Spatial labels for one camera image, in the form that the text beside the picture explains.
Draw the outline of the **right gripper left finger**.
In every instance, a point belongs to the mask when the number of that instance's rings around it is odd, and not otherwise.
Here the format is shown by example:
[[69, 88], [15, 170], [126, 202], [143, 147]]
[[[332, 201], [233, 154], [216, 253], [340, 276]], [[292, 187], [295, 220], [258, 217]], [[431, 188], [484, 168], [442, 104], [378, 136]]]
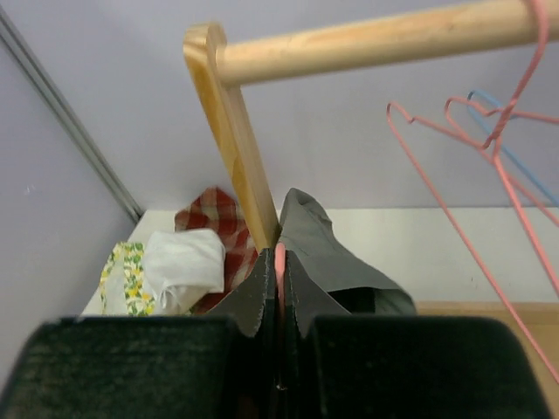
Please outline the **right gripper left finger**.
[[274, 250], [262, 250], [250, 275], [229, 292], [208, 316], [228, 316], [247, 338], [259, 333], [273, 334], [275, 324], [276, 275]]

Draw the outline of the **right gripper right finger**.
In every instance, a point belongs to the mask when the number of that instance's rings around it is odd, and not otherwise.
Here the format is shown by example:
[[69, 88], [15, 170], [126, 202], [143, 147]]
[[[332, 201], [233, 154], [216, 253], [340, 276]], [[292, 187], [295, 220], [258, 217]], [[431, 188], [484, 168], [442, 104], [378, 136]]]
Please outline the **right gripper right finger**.
[[293, 251], [286, 252], [285, 272], [287, 316], [301, 338], [306, 338], [314, 318], [322, 315], [345, 316], [350, 312], [322, 290], [308, 275]]

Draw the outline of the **grey skirt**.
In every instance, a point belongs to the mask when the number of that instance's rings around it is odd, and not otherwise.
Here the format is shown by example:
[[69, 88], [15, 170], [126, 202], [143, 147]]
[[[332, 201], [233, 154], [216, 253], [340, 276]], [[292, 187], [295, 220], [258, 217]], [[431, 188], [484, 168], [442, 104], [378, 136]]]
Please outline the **grey skirt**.
[[327, 212], [308, 193], [289, 189], [280, 224], [281, 243], [297, 256], [310, 279], [349, 312], [417, 313], [408, 292], [337, 240]]

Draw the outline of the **white skirt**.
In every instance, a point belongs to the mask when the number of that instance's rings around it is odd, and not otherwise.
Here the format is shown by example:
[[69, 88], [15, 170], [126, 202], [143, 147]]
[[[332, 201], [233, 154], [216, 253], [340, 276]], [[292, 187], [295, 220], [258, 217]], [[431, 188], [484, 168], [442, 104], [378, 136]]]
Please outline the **white skirt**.
[[154, 232], [142, 258], [156, 315], [187, 313], [205, 295], [224, 291], [225, 247], [211, 229]]

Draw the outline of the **red plaid skirt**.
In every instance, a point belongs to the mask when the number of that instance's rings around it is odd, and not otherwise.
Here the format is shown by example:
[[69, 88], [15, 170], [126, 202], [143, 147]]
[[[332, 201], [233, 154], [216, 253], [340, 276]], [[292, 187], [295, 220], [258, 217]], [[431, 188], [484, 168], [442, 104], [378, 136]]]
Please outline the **red plaid skirt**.
[[218, 187], [207, 188], [190, 206], [175, 214], [175, 230], [214, 230], [225, 247], [224, 291], [205, 295], [194, 305], [203, 314], [234, 291], [250, 275], [258, 252], [235, 199]]

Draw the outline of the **lemon print skirt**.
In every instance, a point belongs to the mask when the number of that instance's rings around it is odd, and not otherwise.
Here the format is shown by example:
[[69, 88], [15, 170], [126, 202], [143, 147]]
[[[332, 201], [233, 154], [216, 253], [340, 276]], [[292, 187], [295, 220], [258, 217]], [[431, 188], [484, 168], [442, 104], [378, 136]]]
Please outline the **lemon print skirt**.
[[140, 242], [119, 242], [110, 253], [100, 274], [100, 313], [147, 317], [155, 311], [155, 299], [144, 286], [143, 256]]

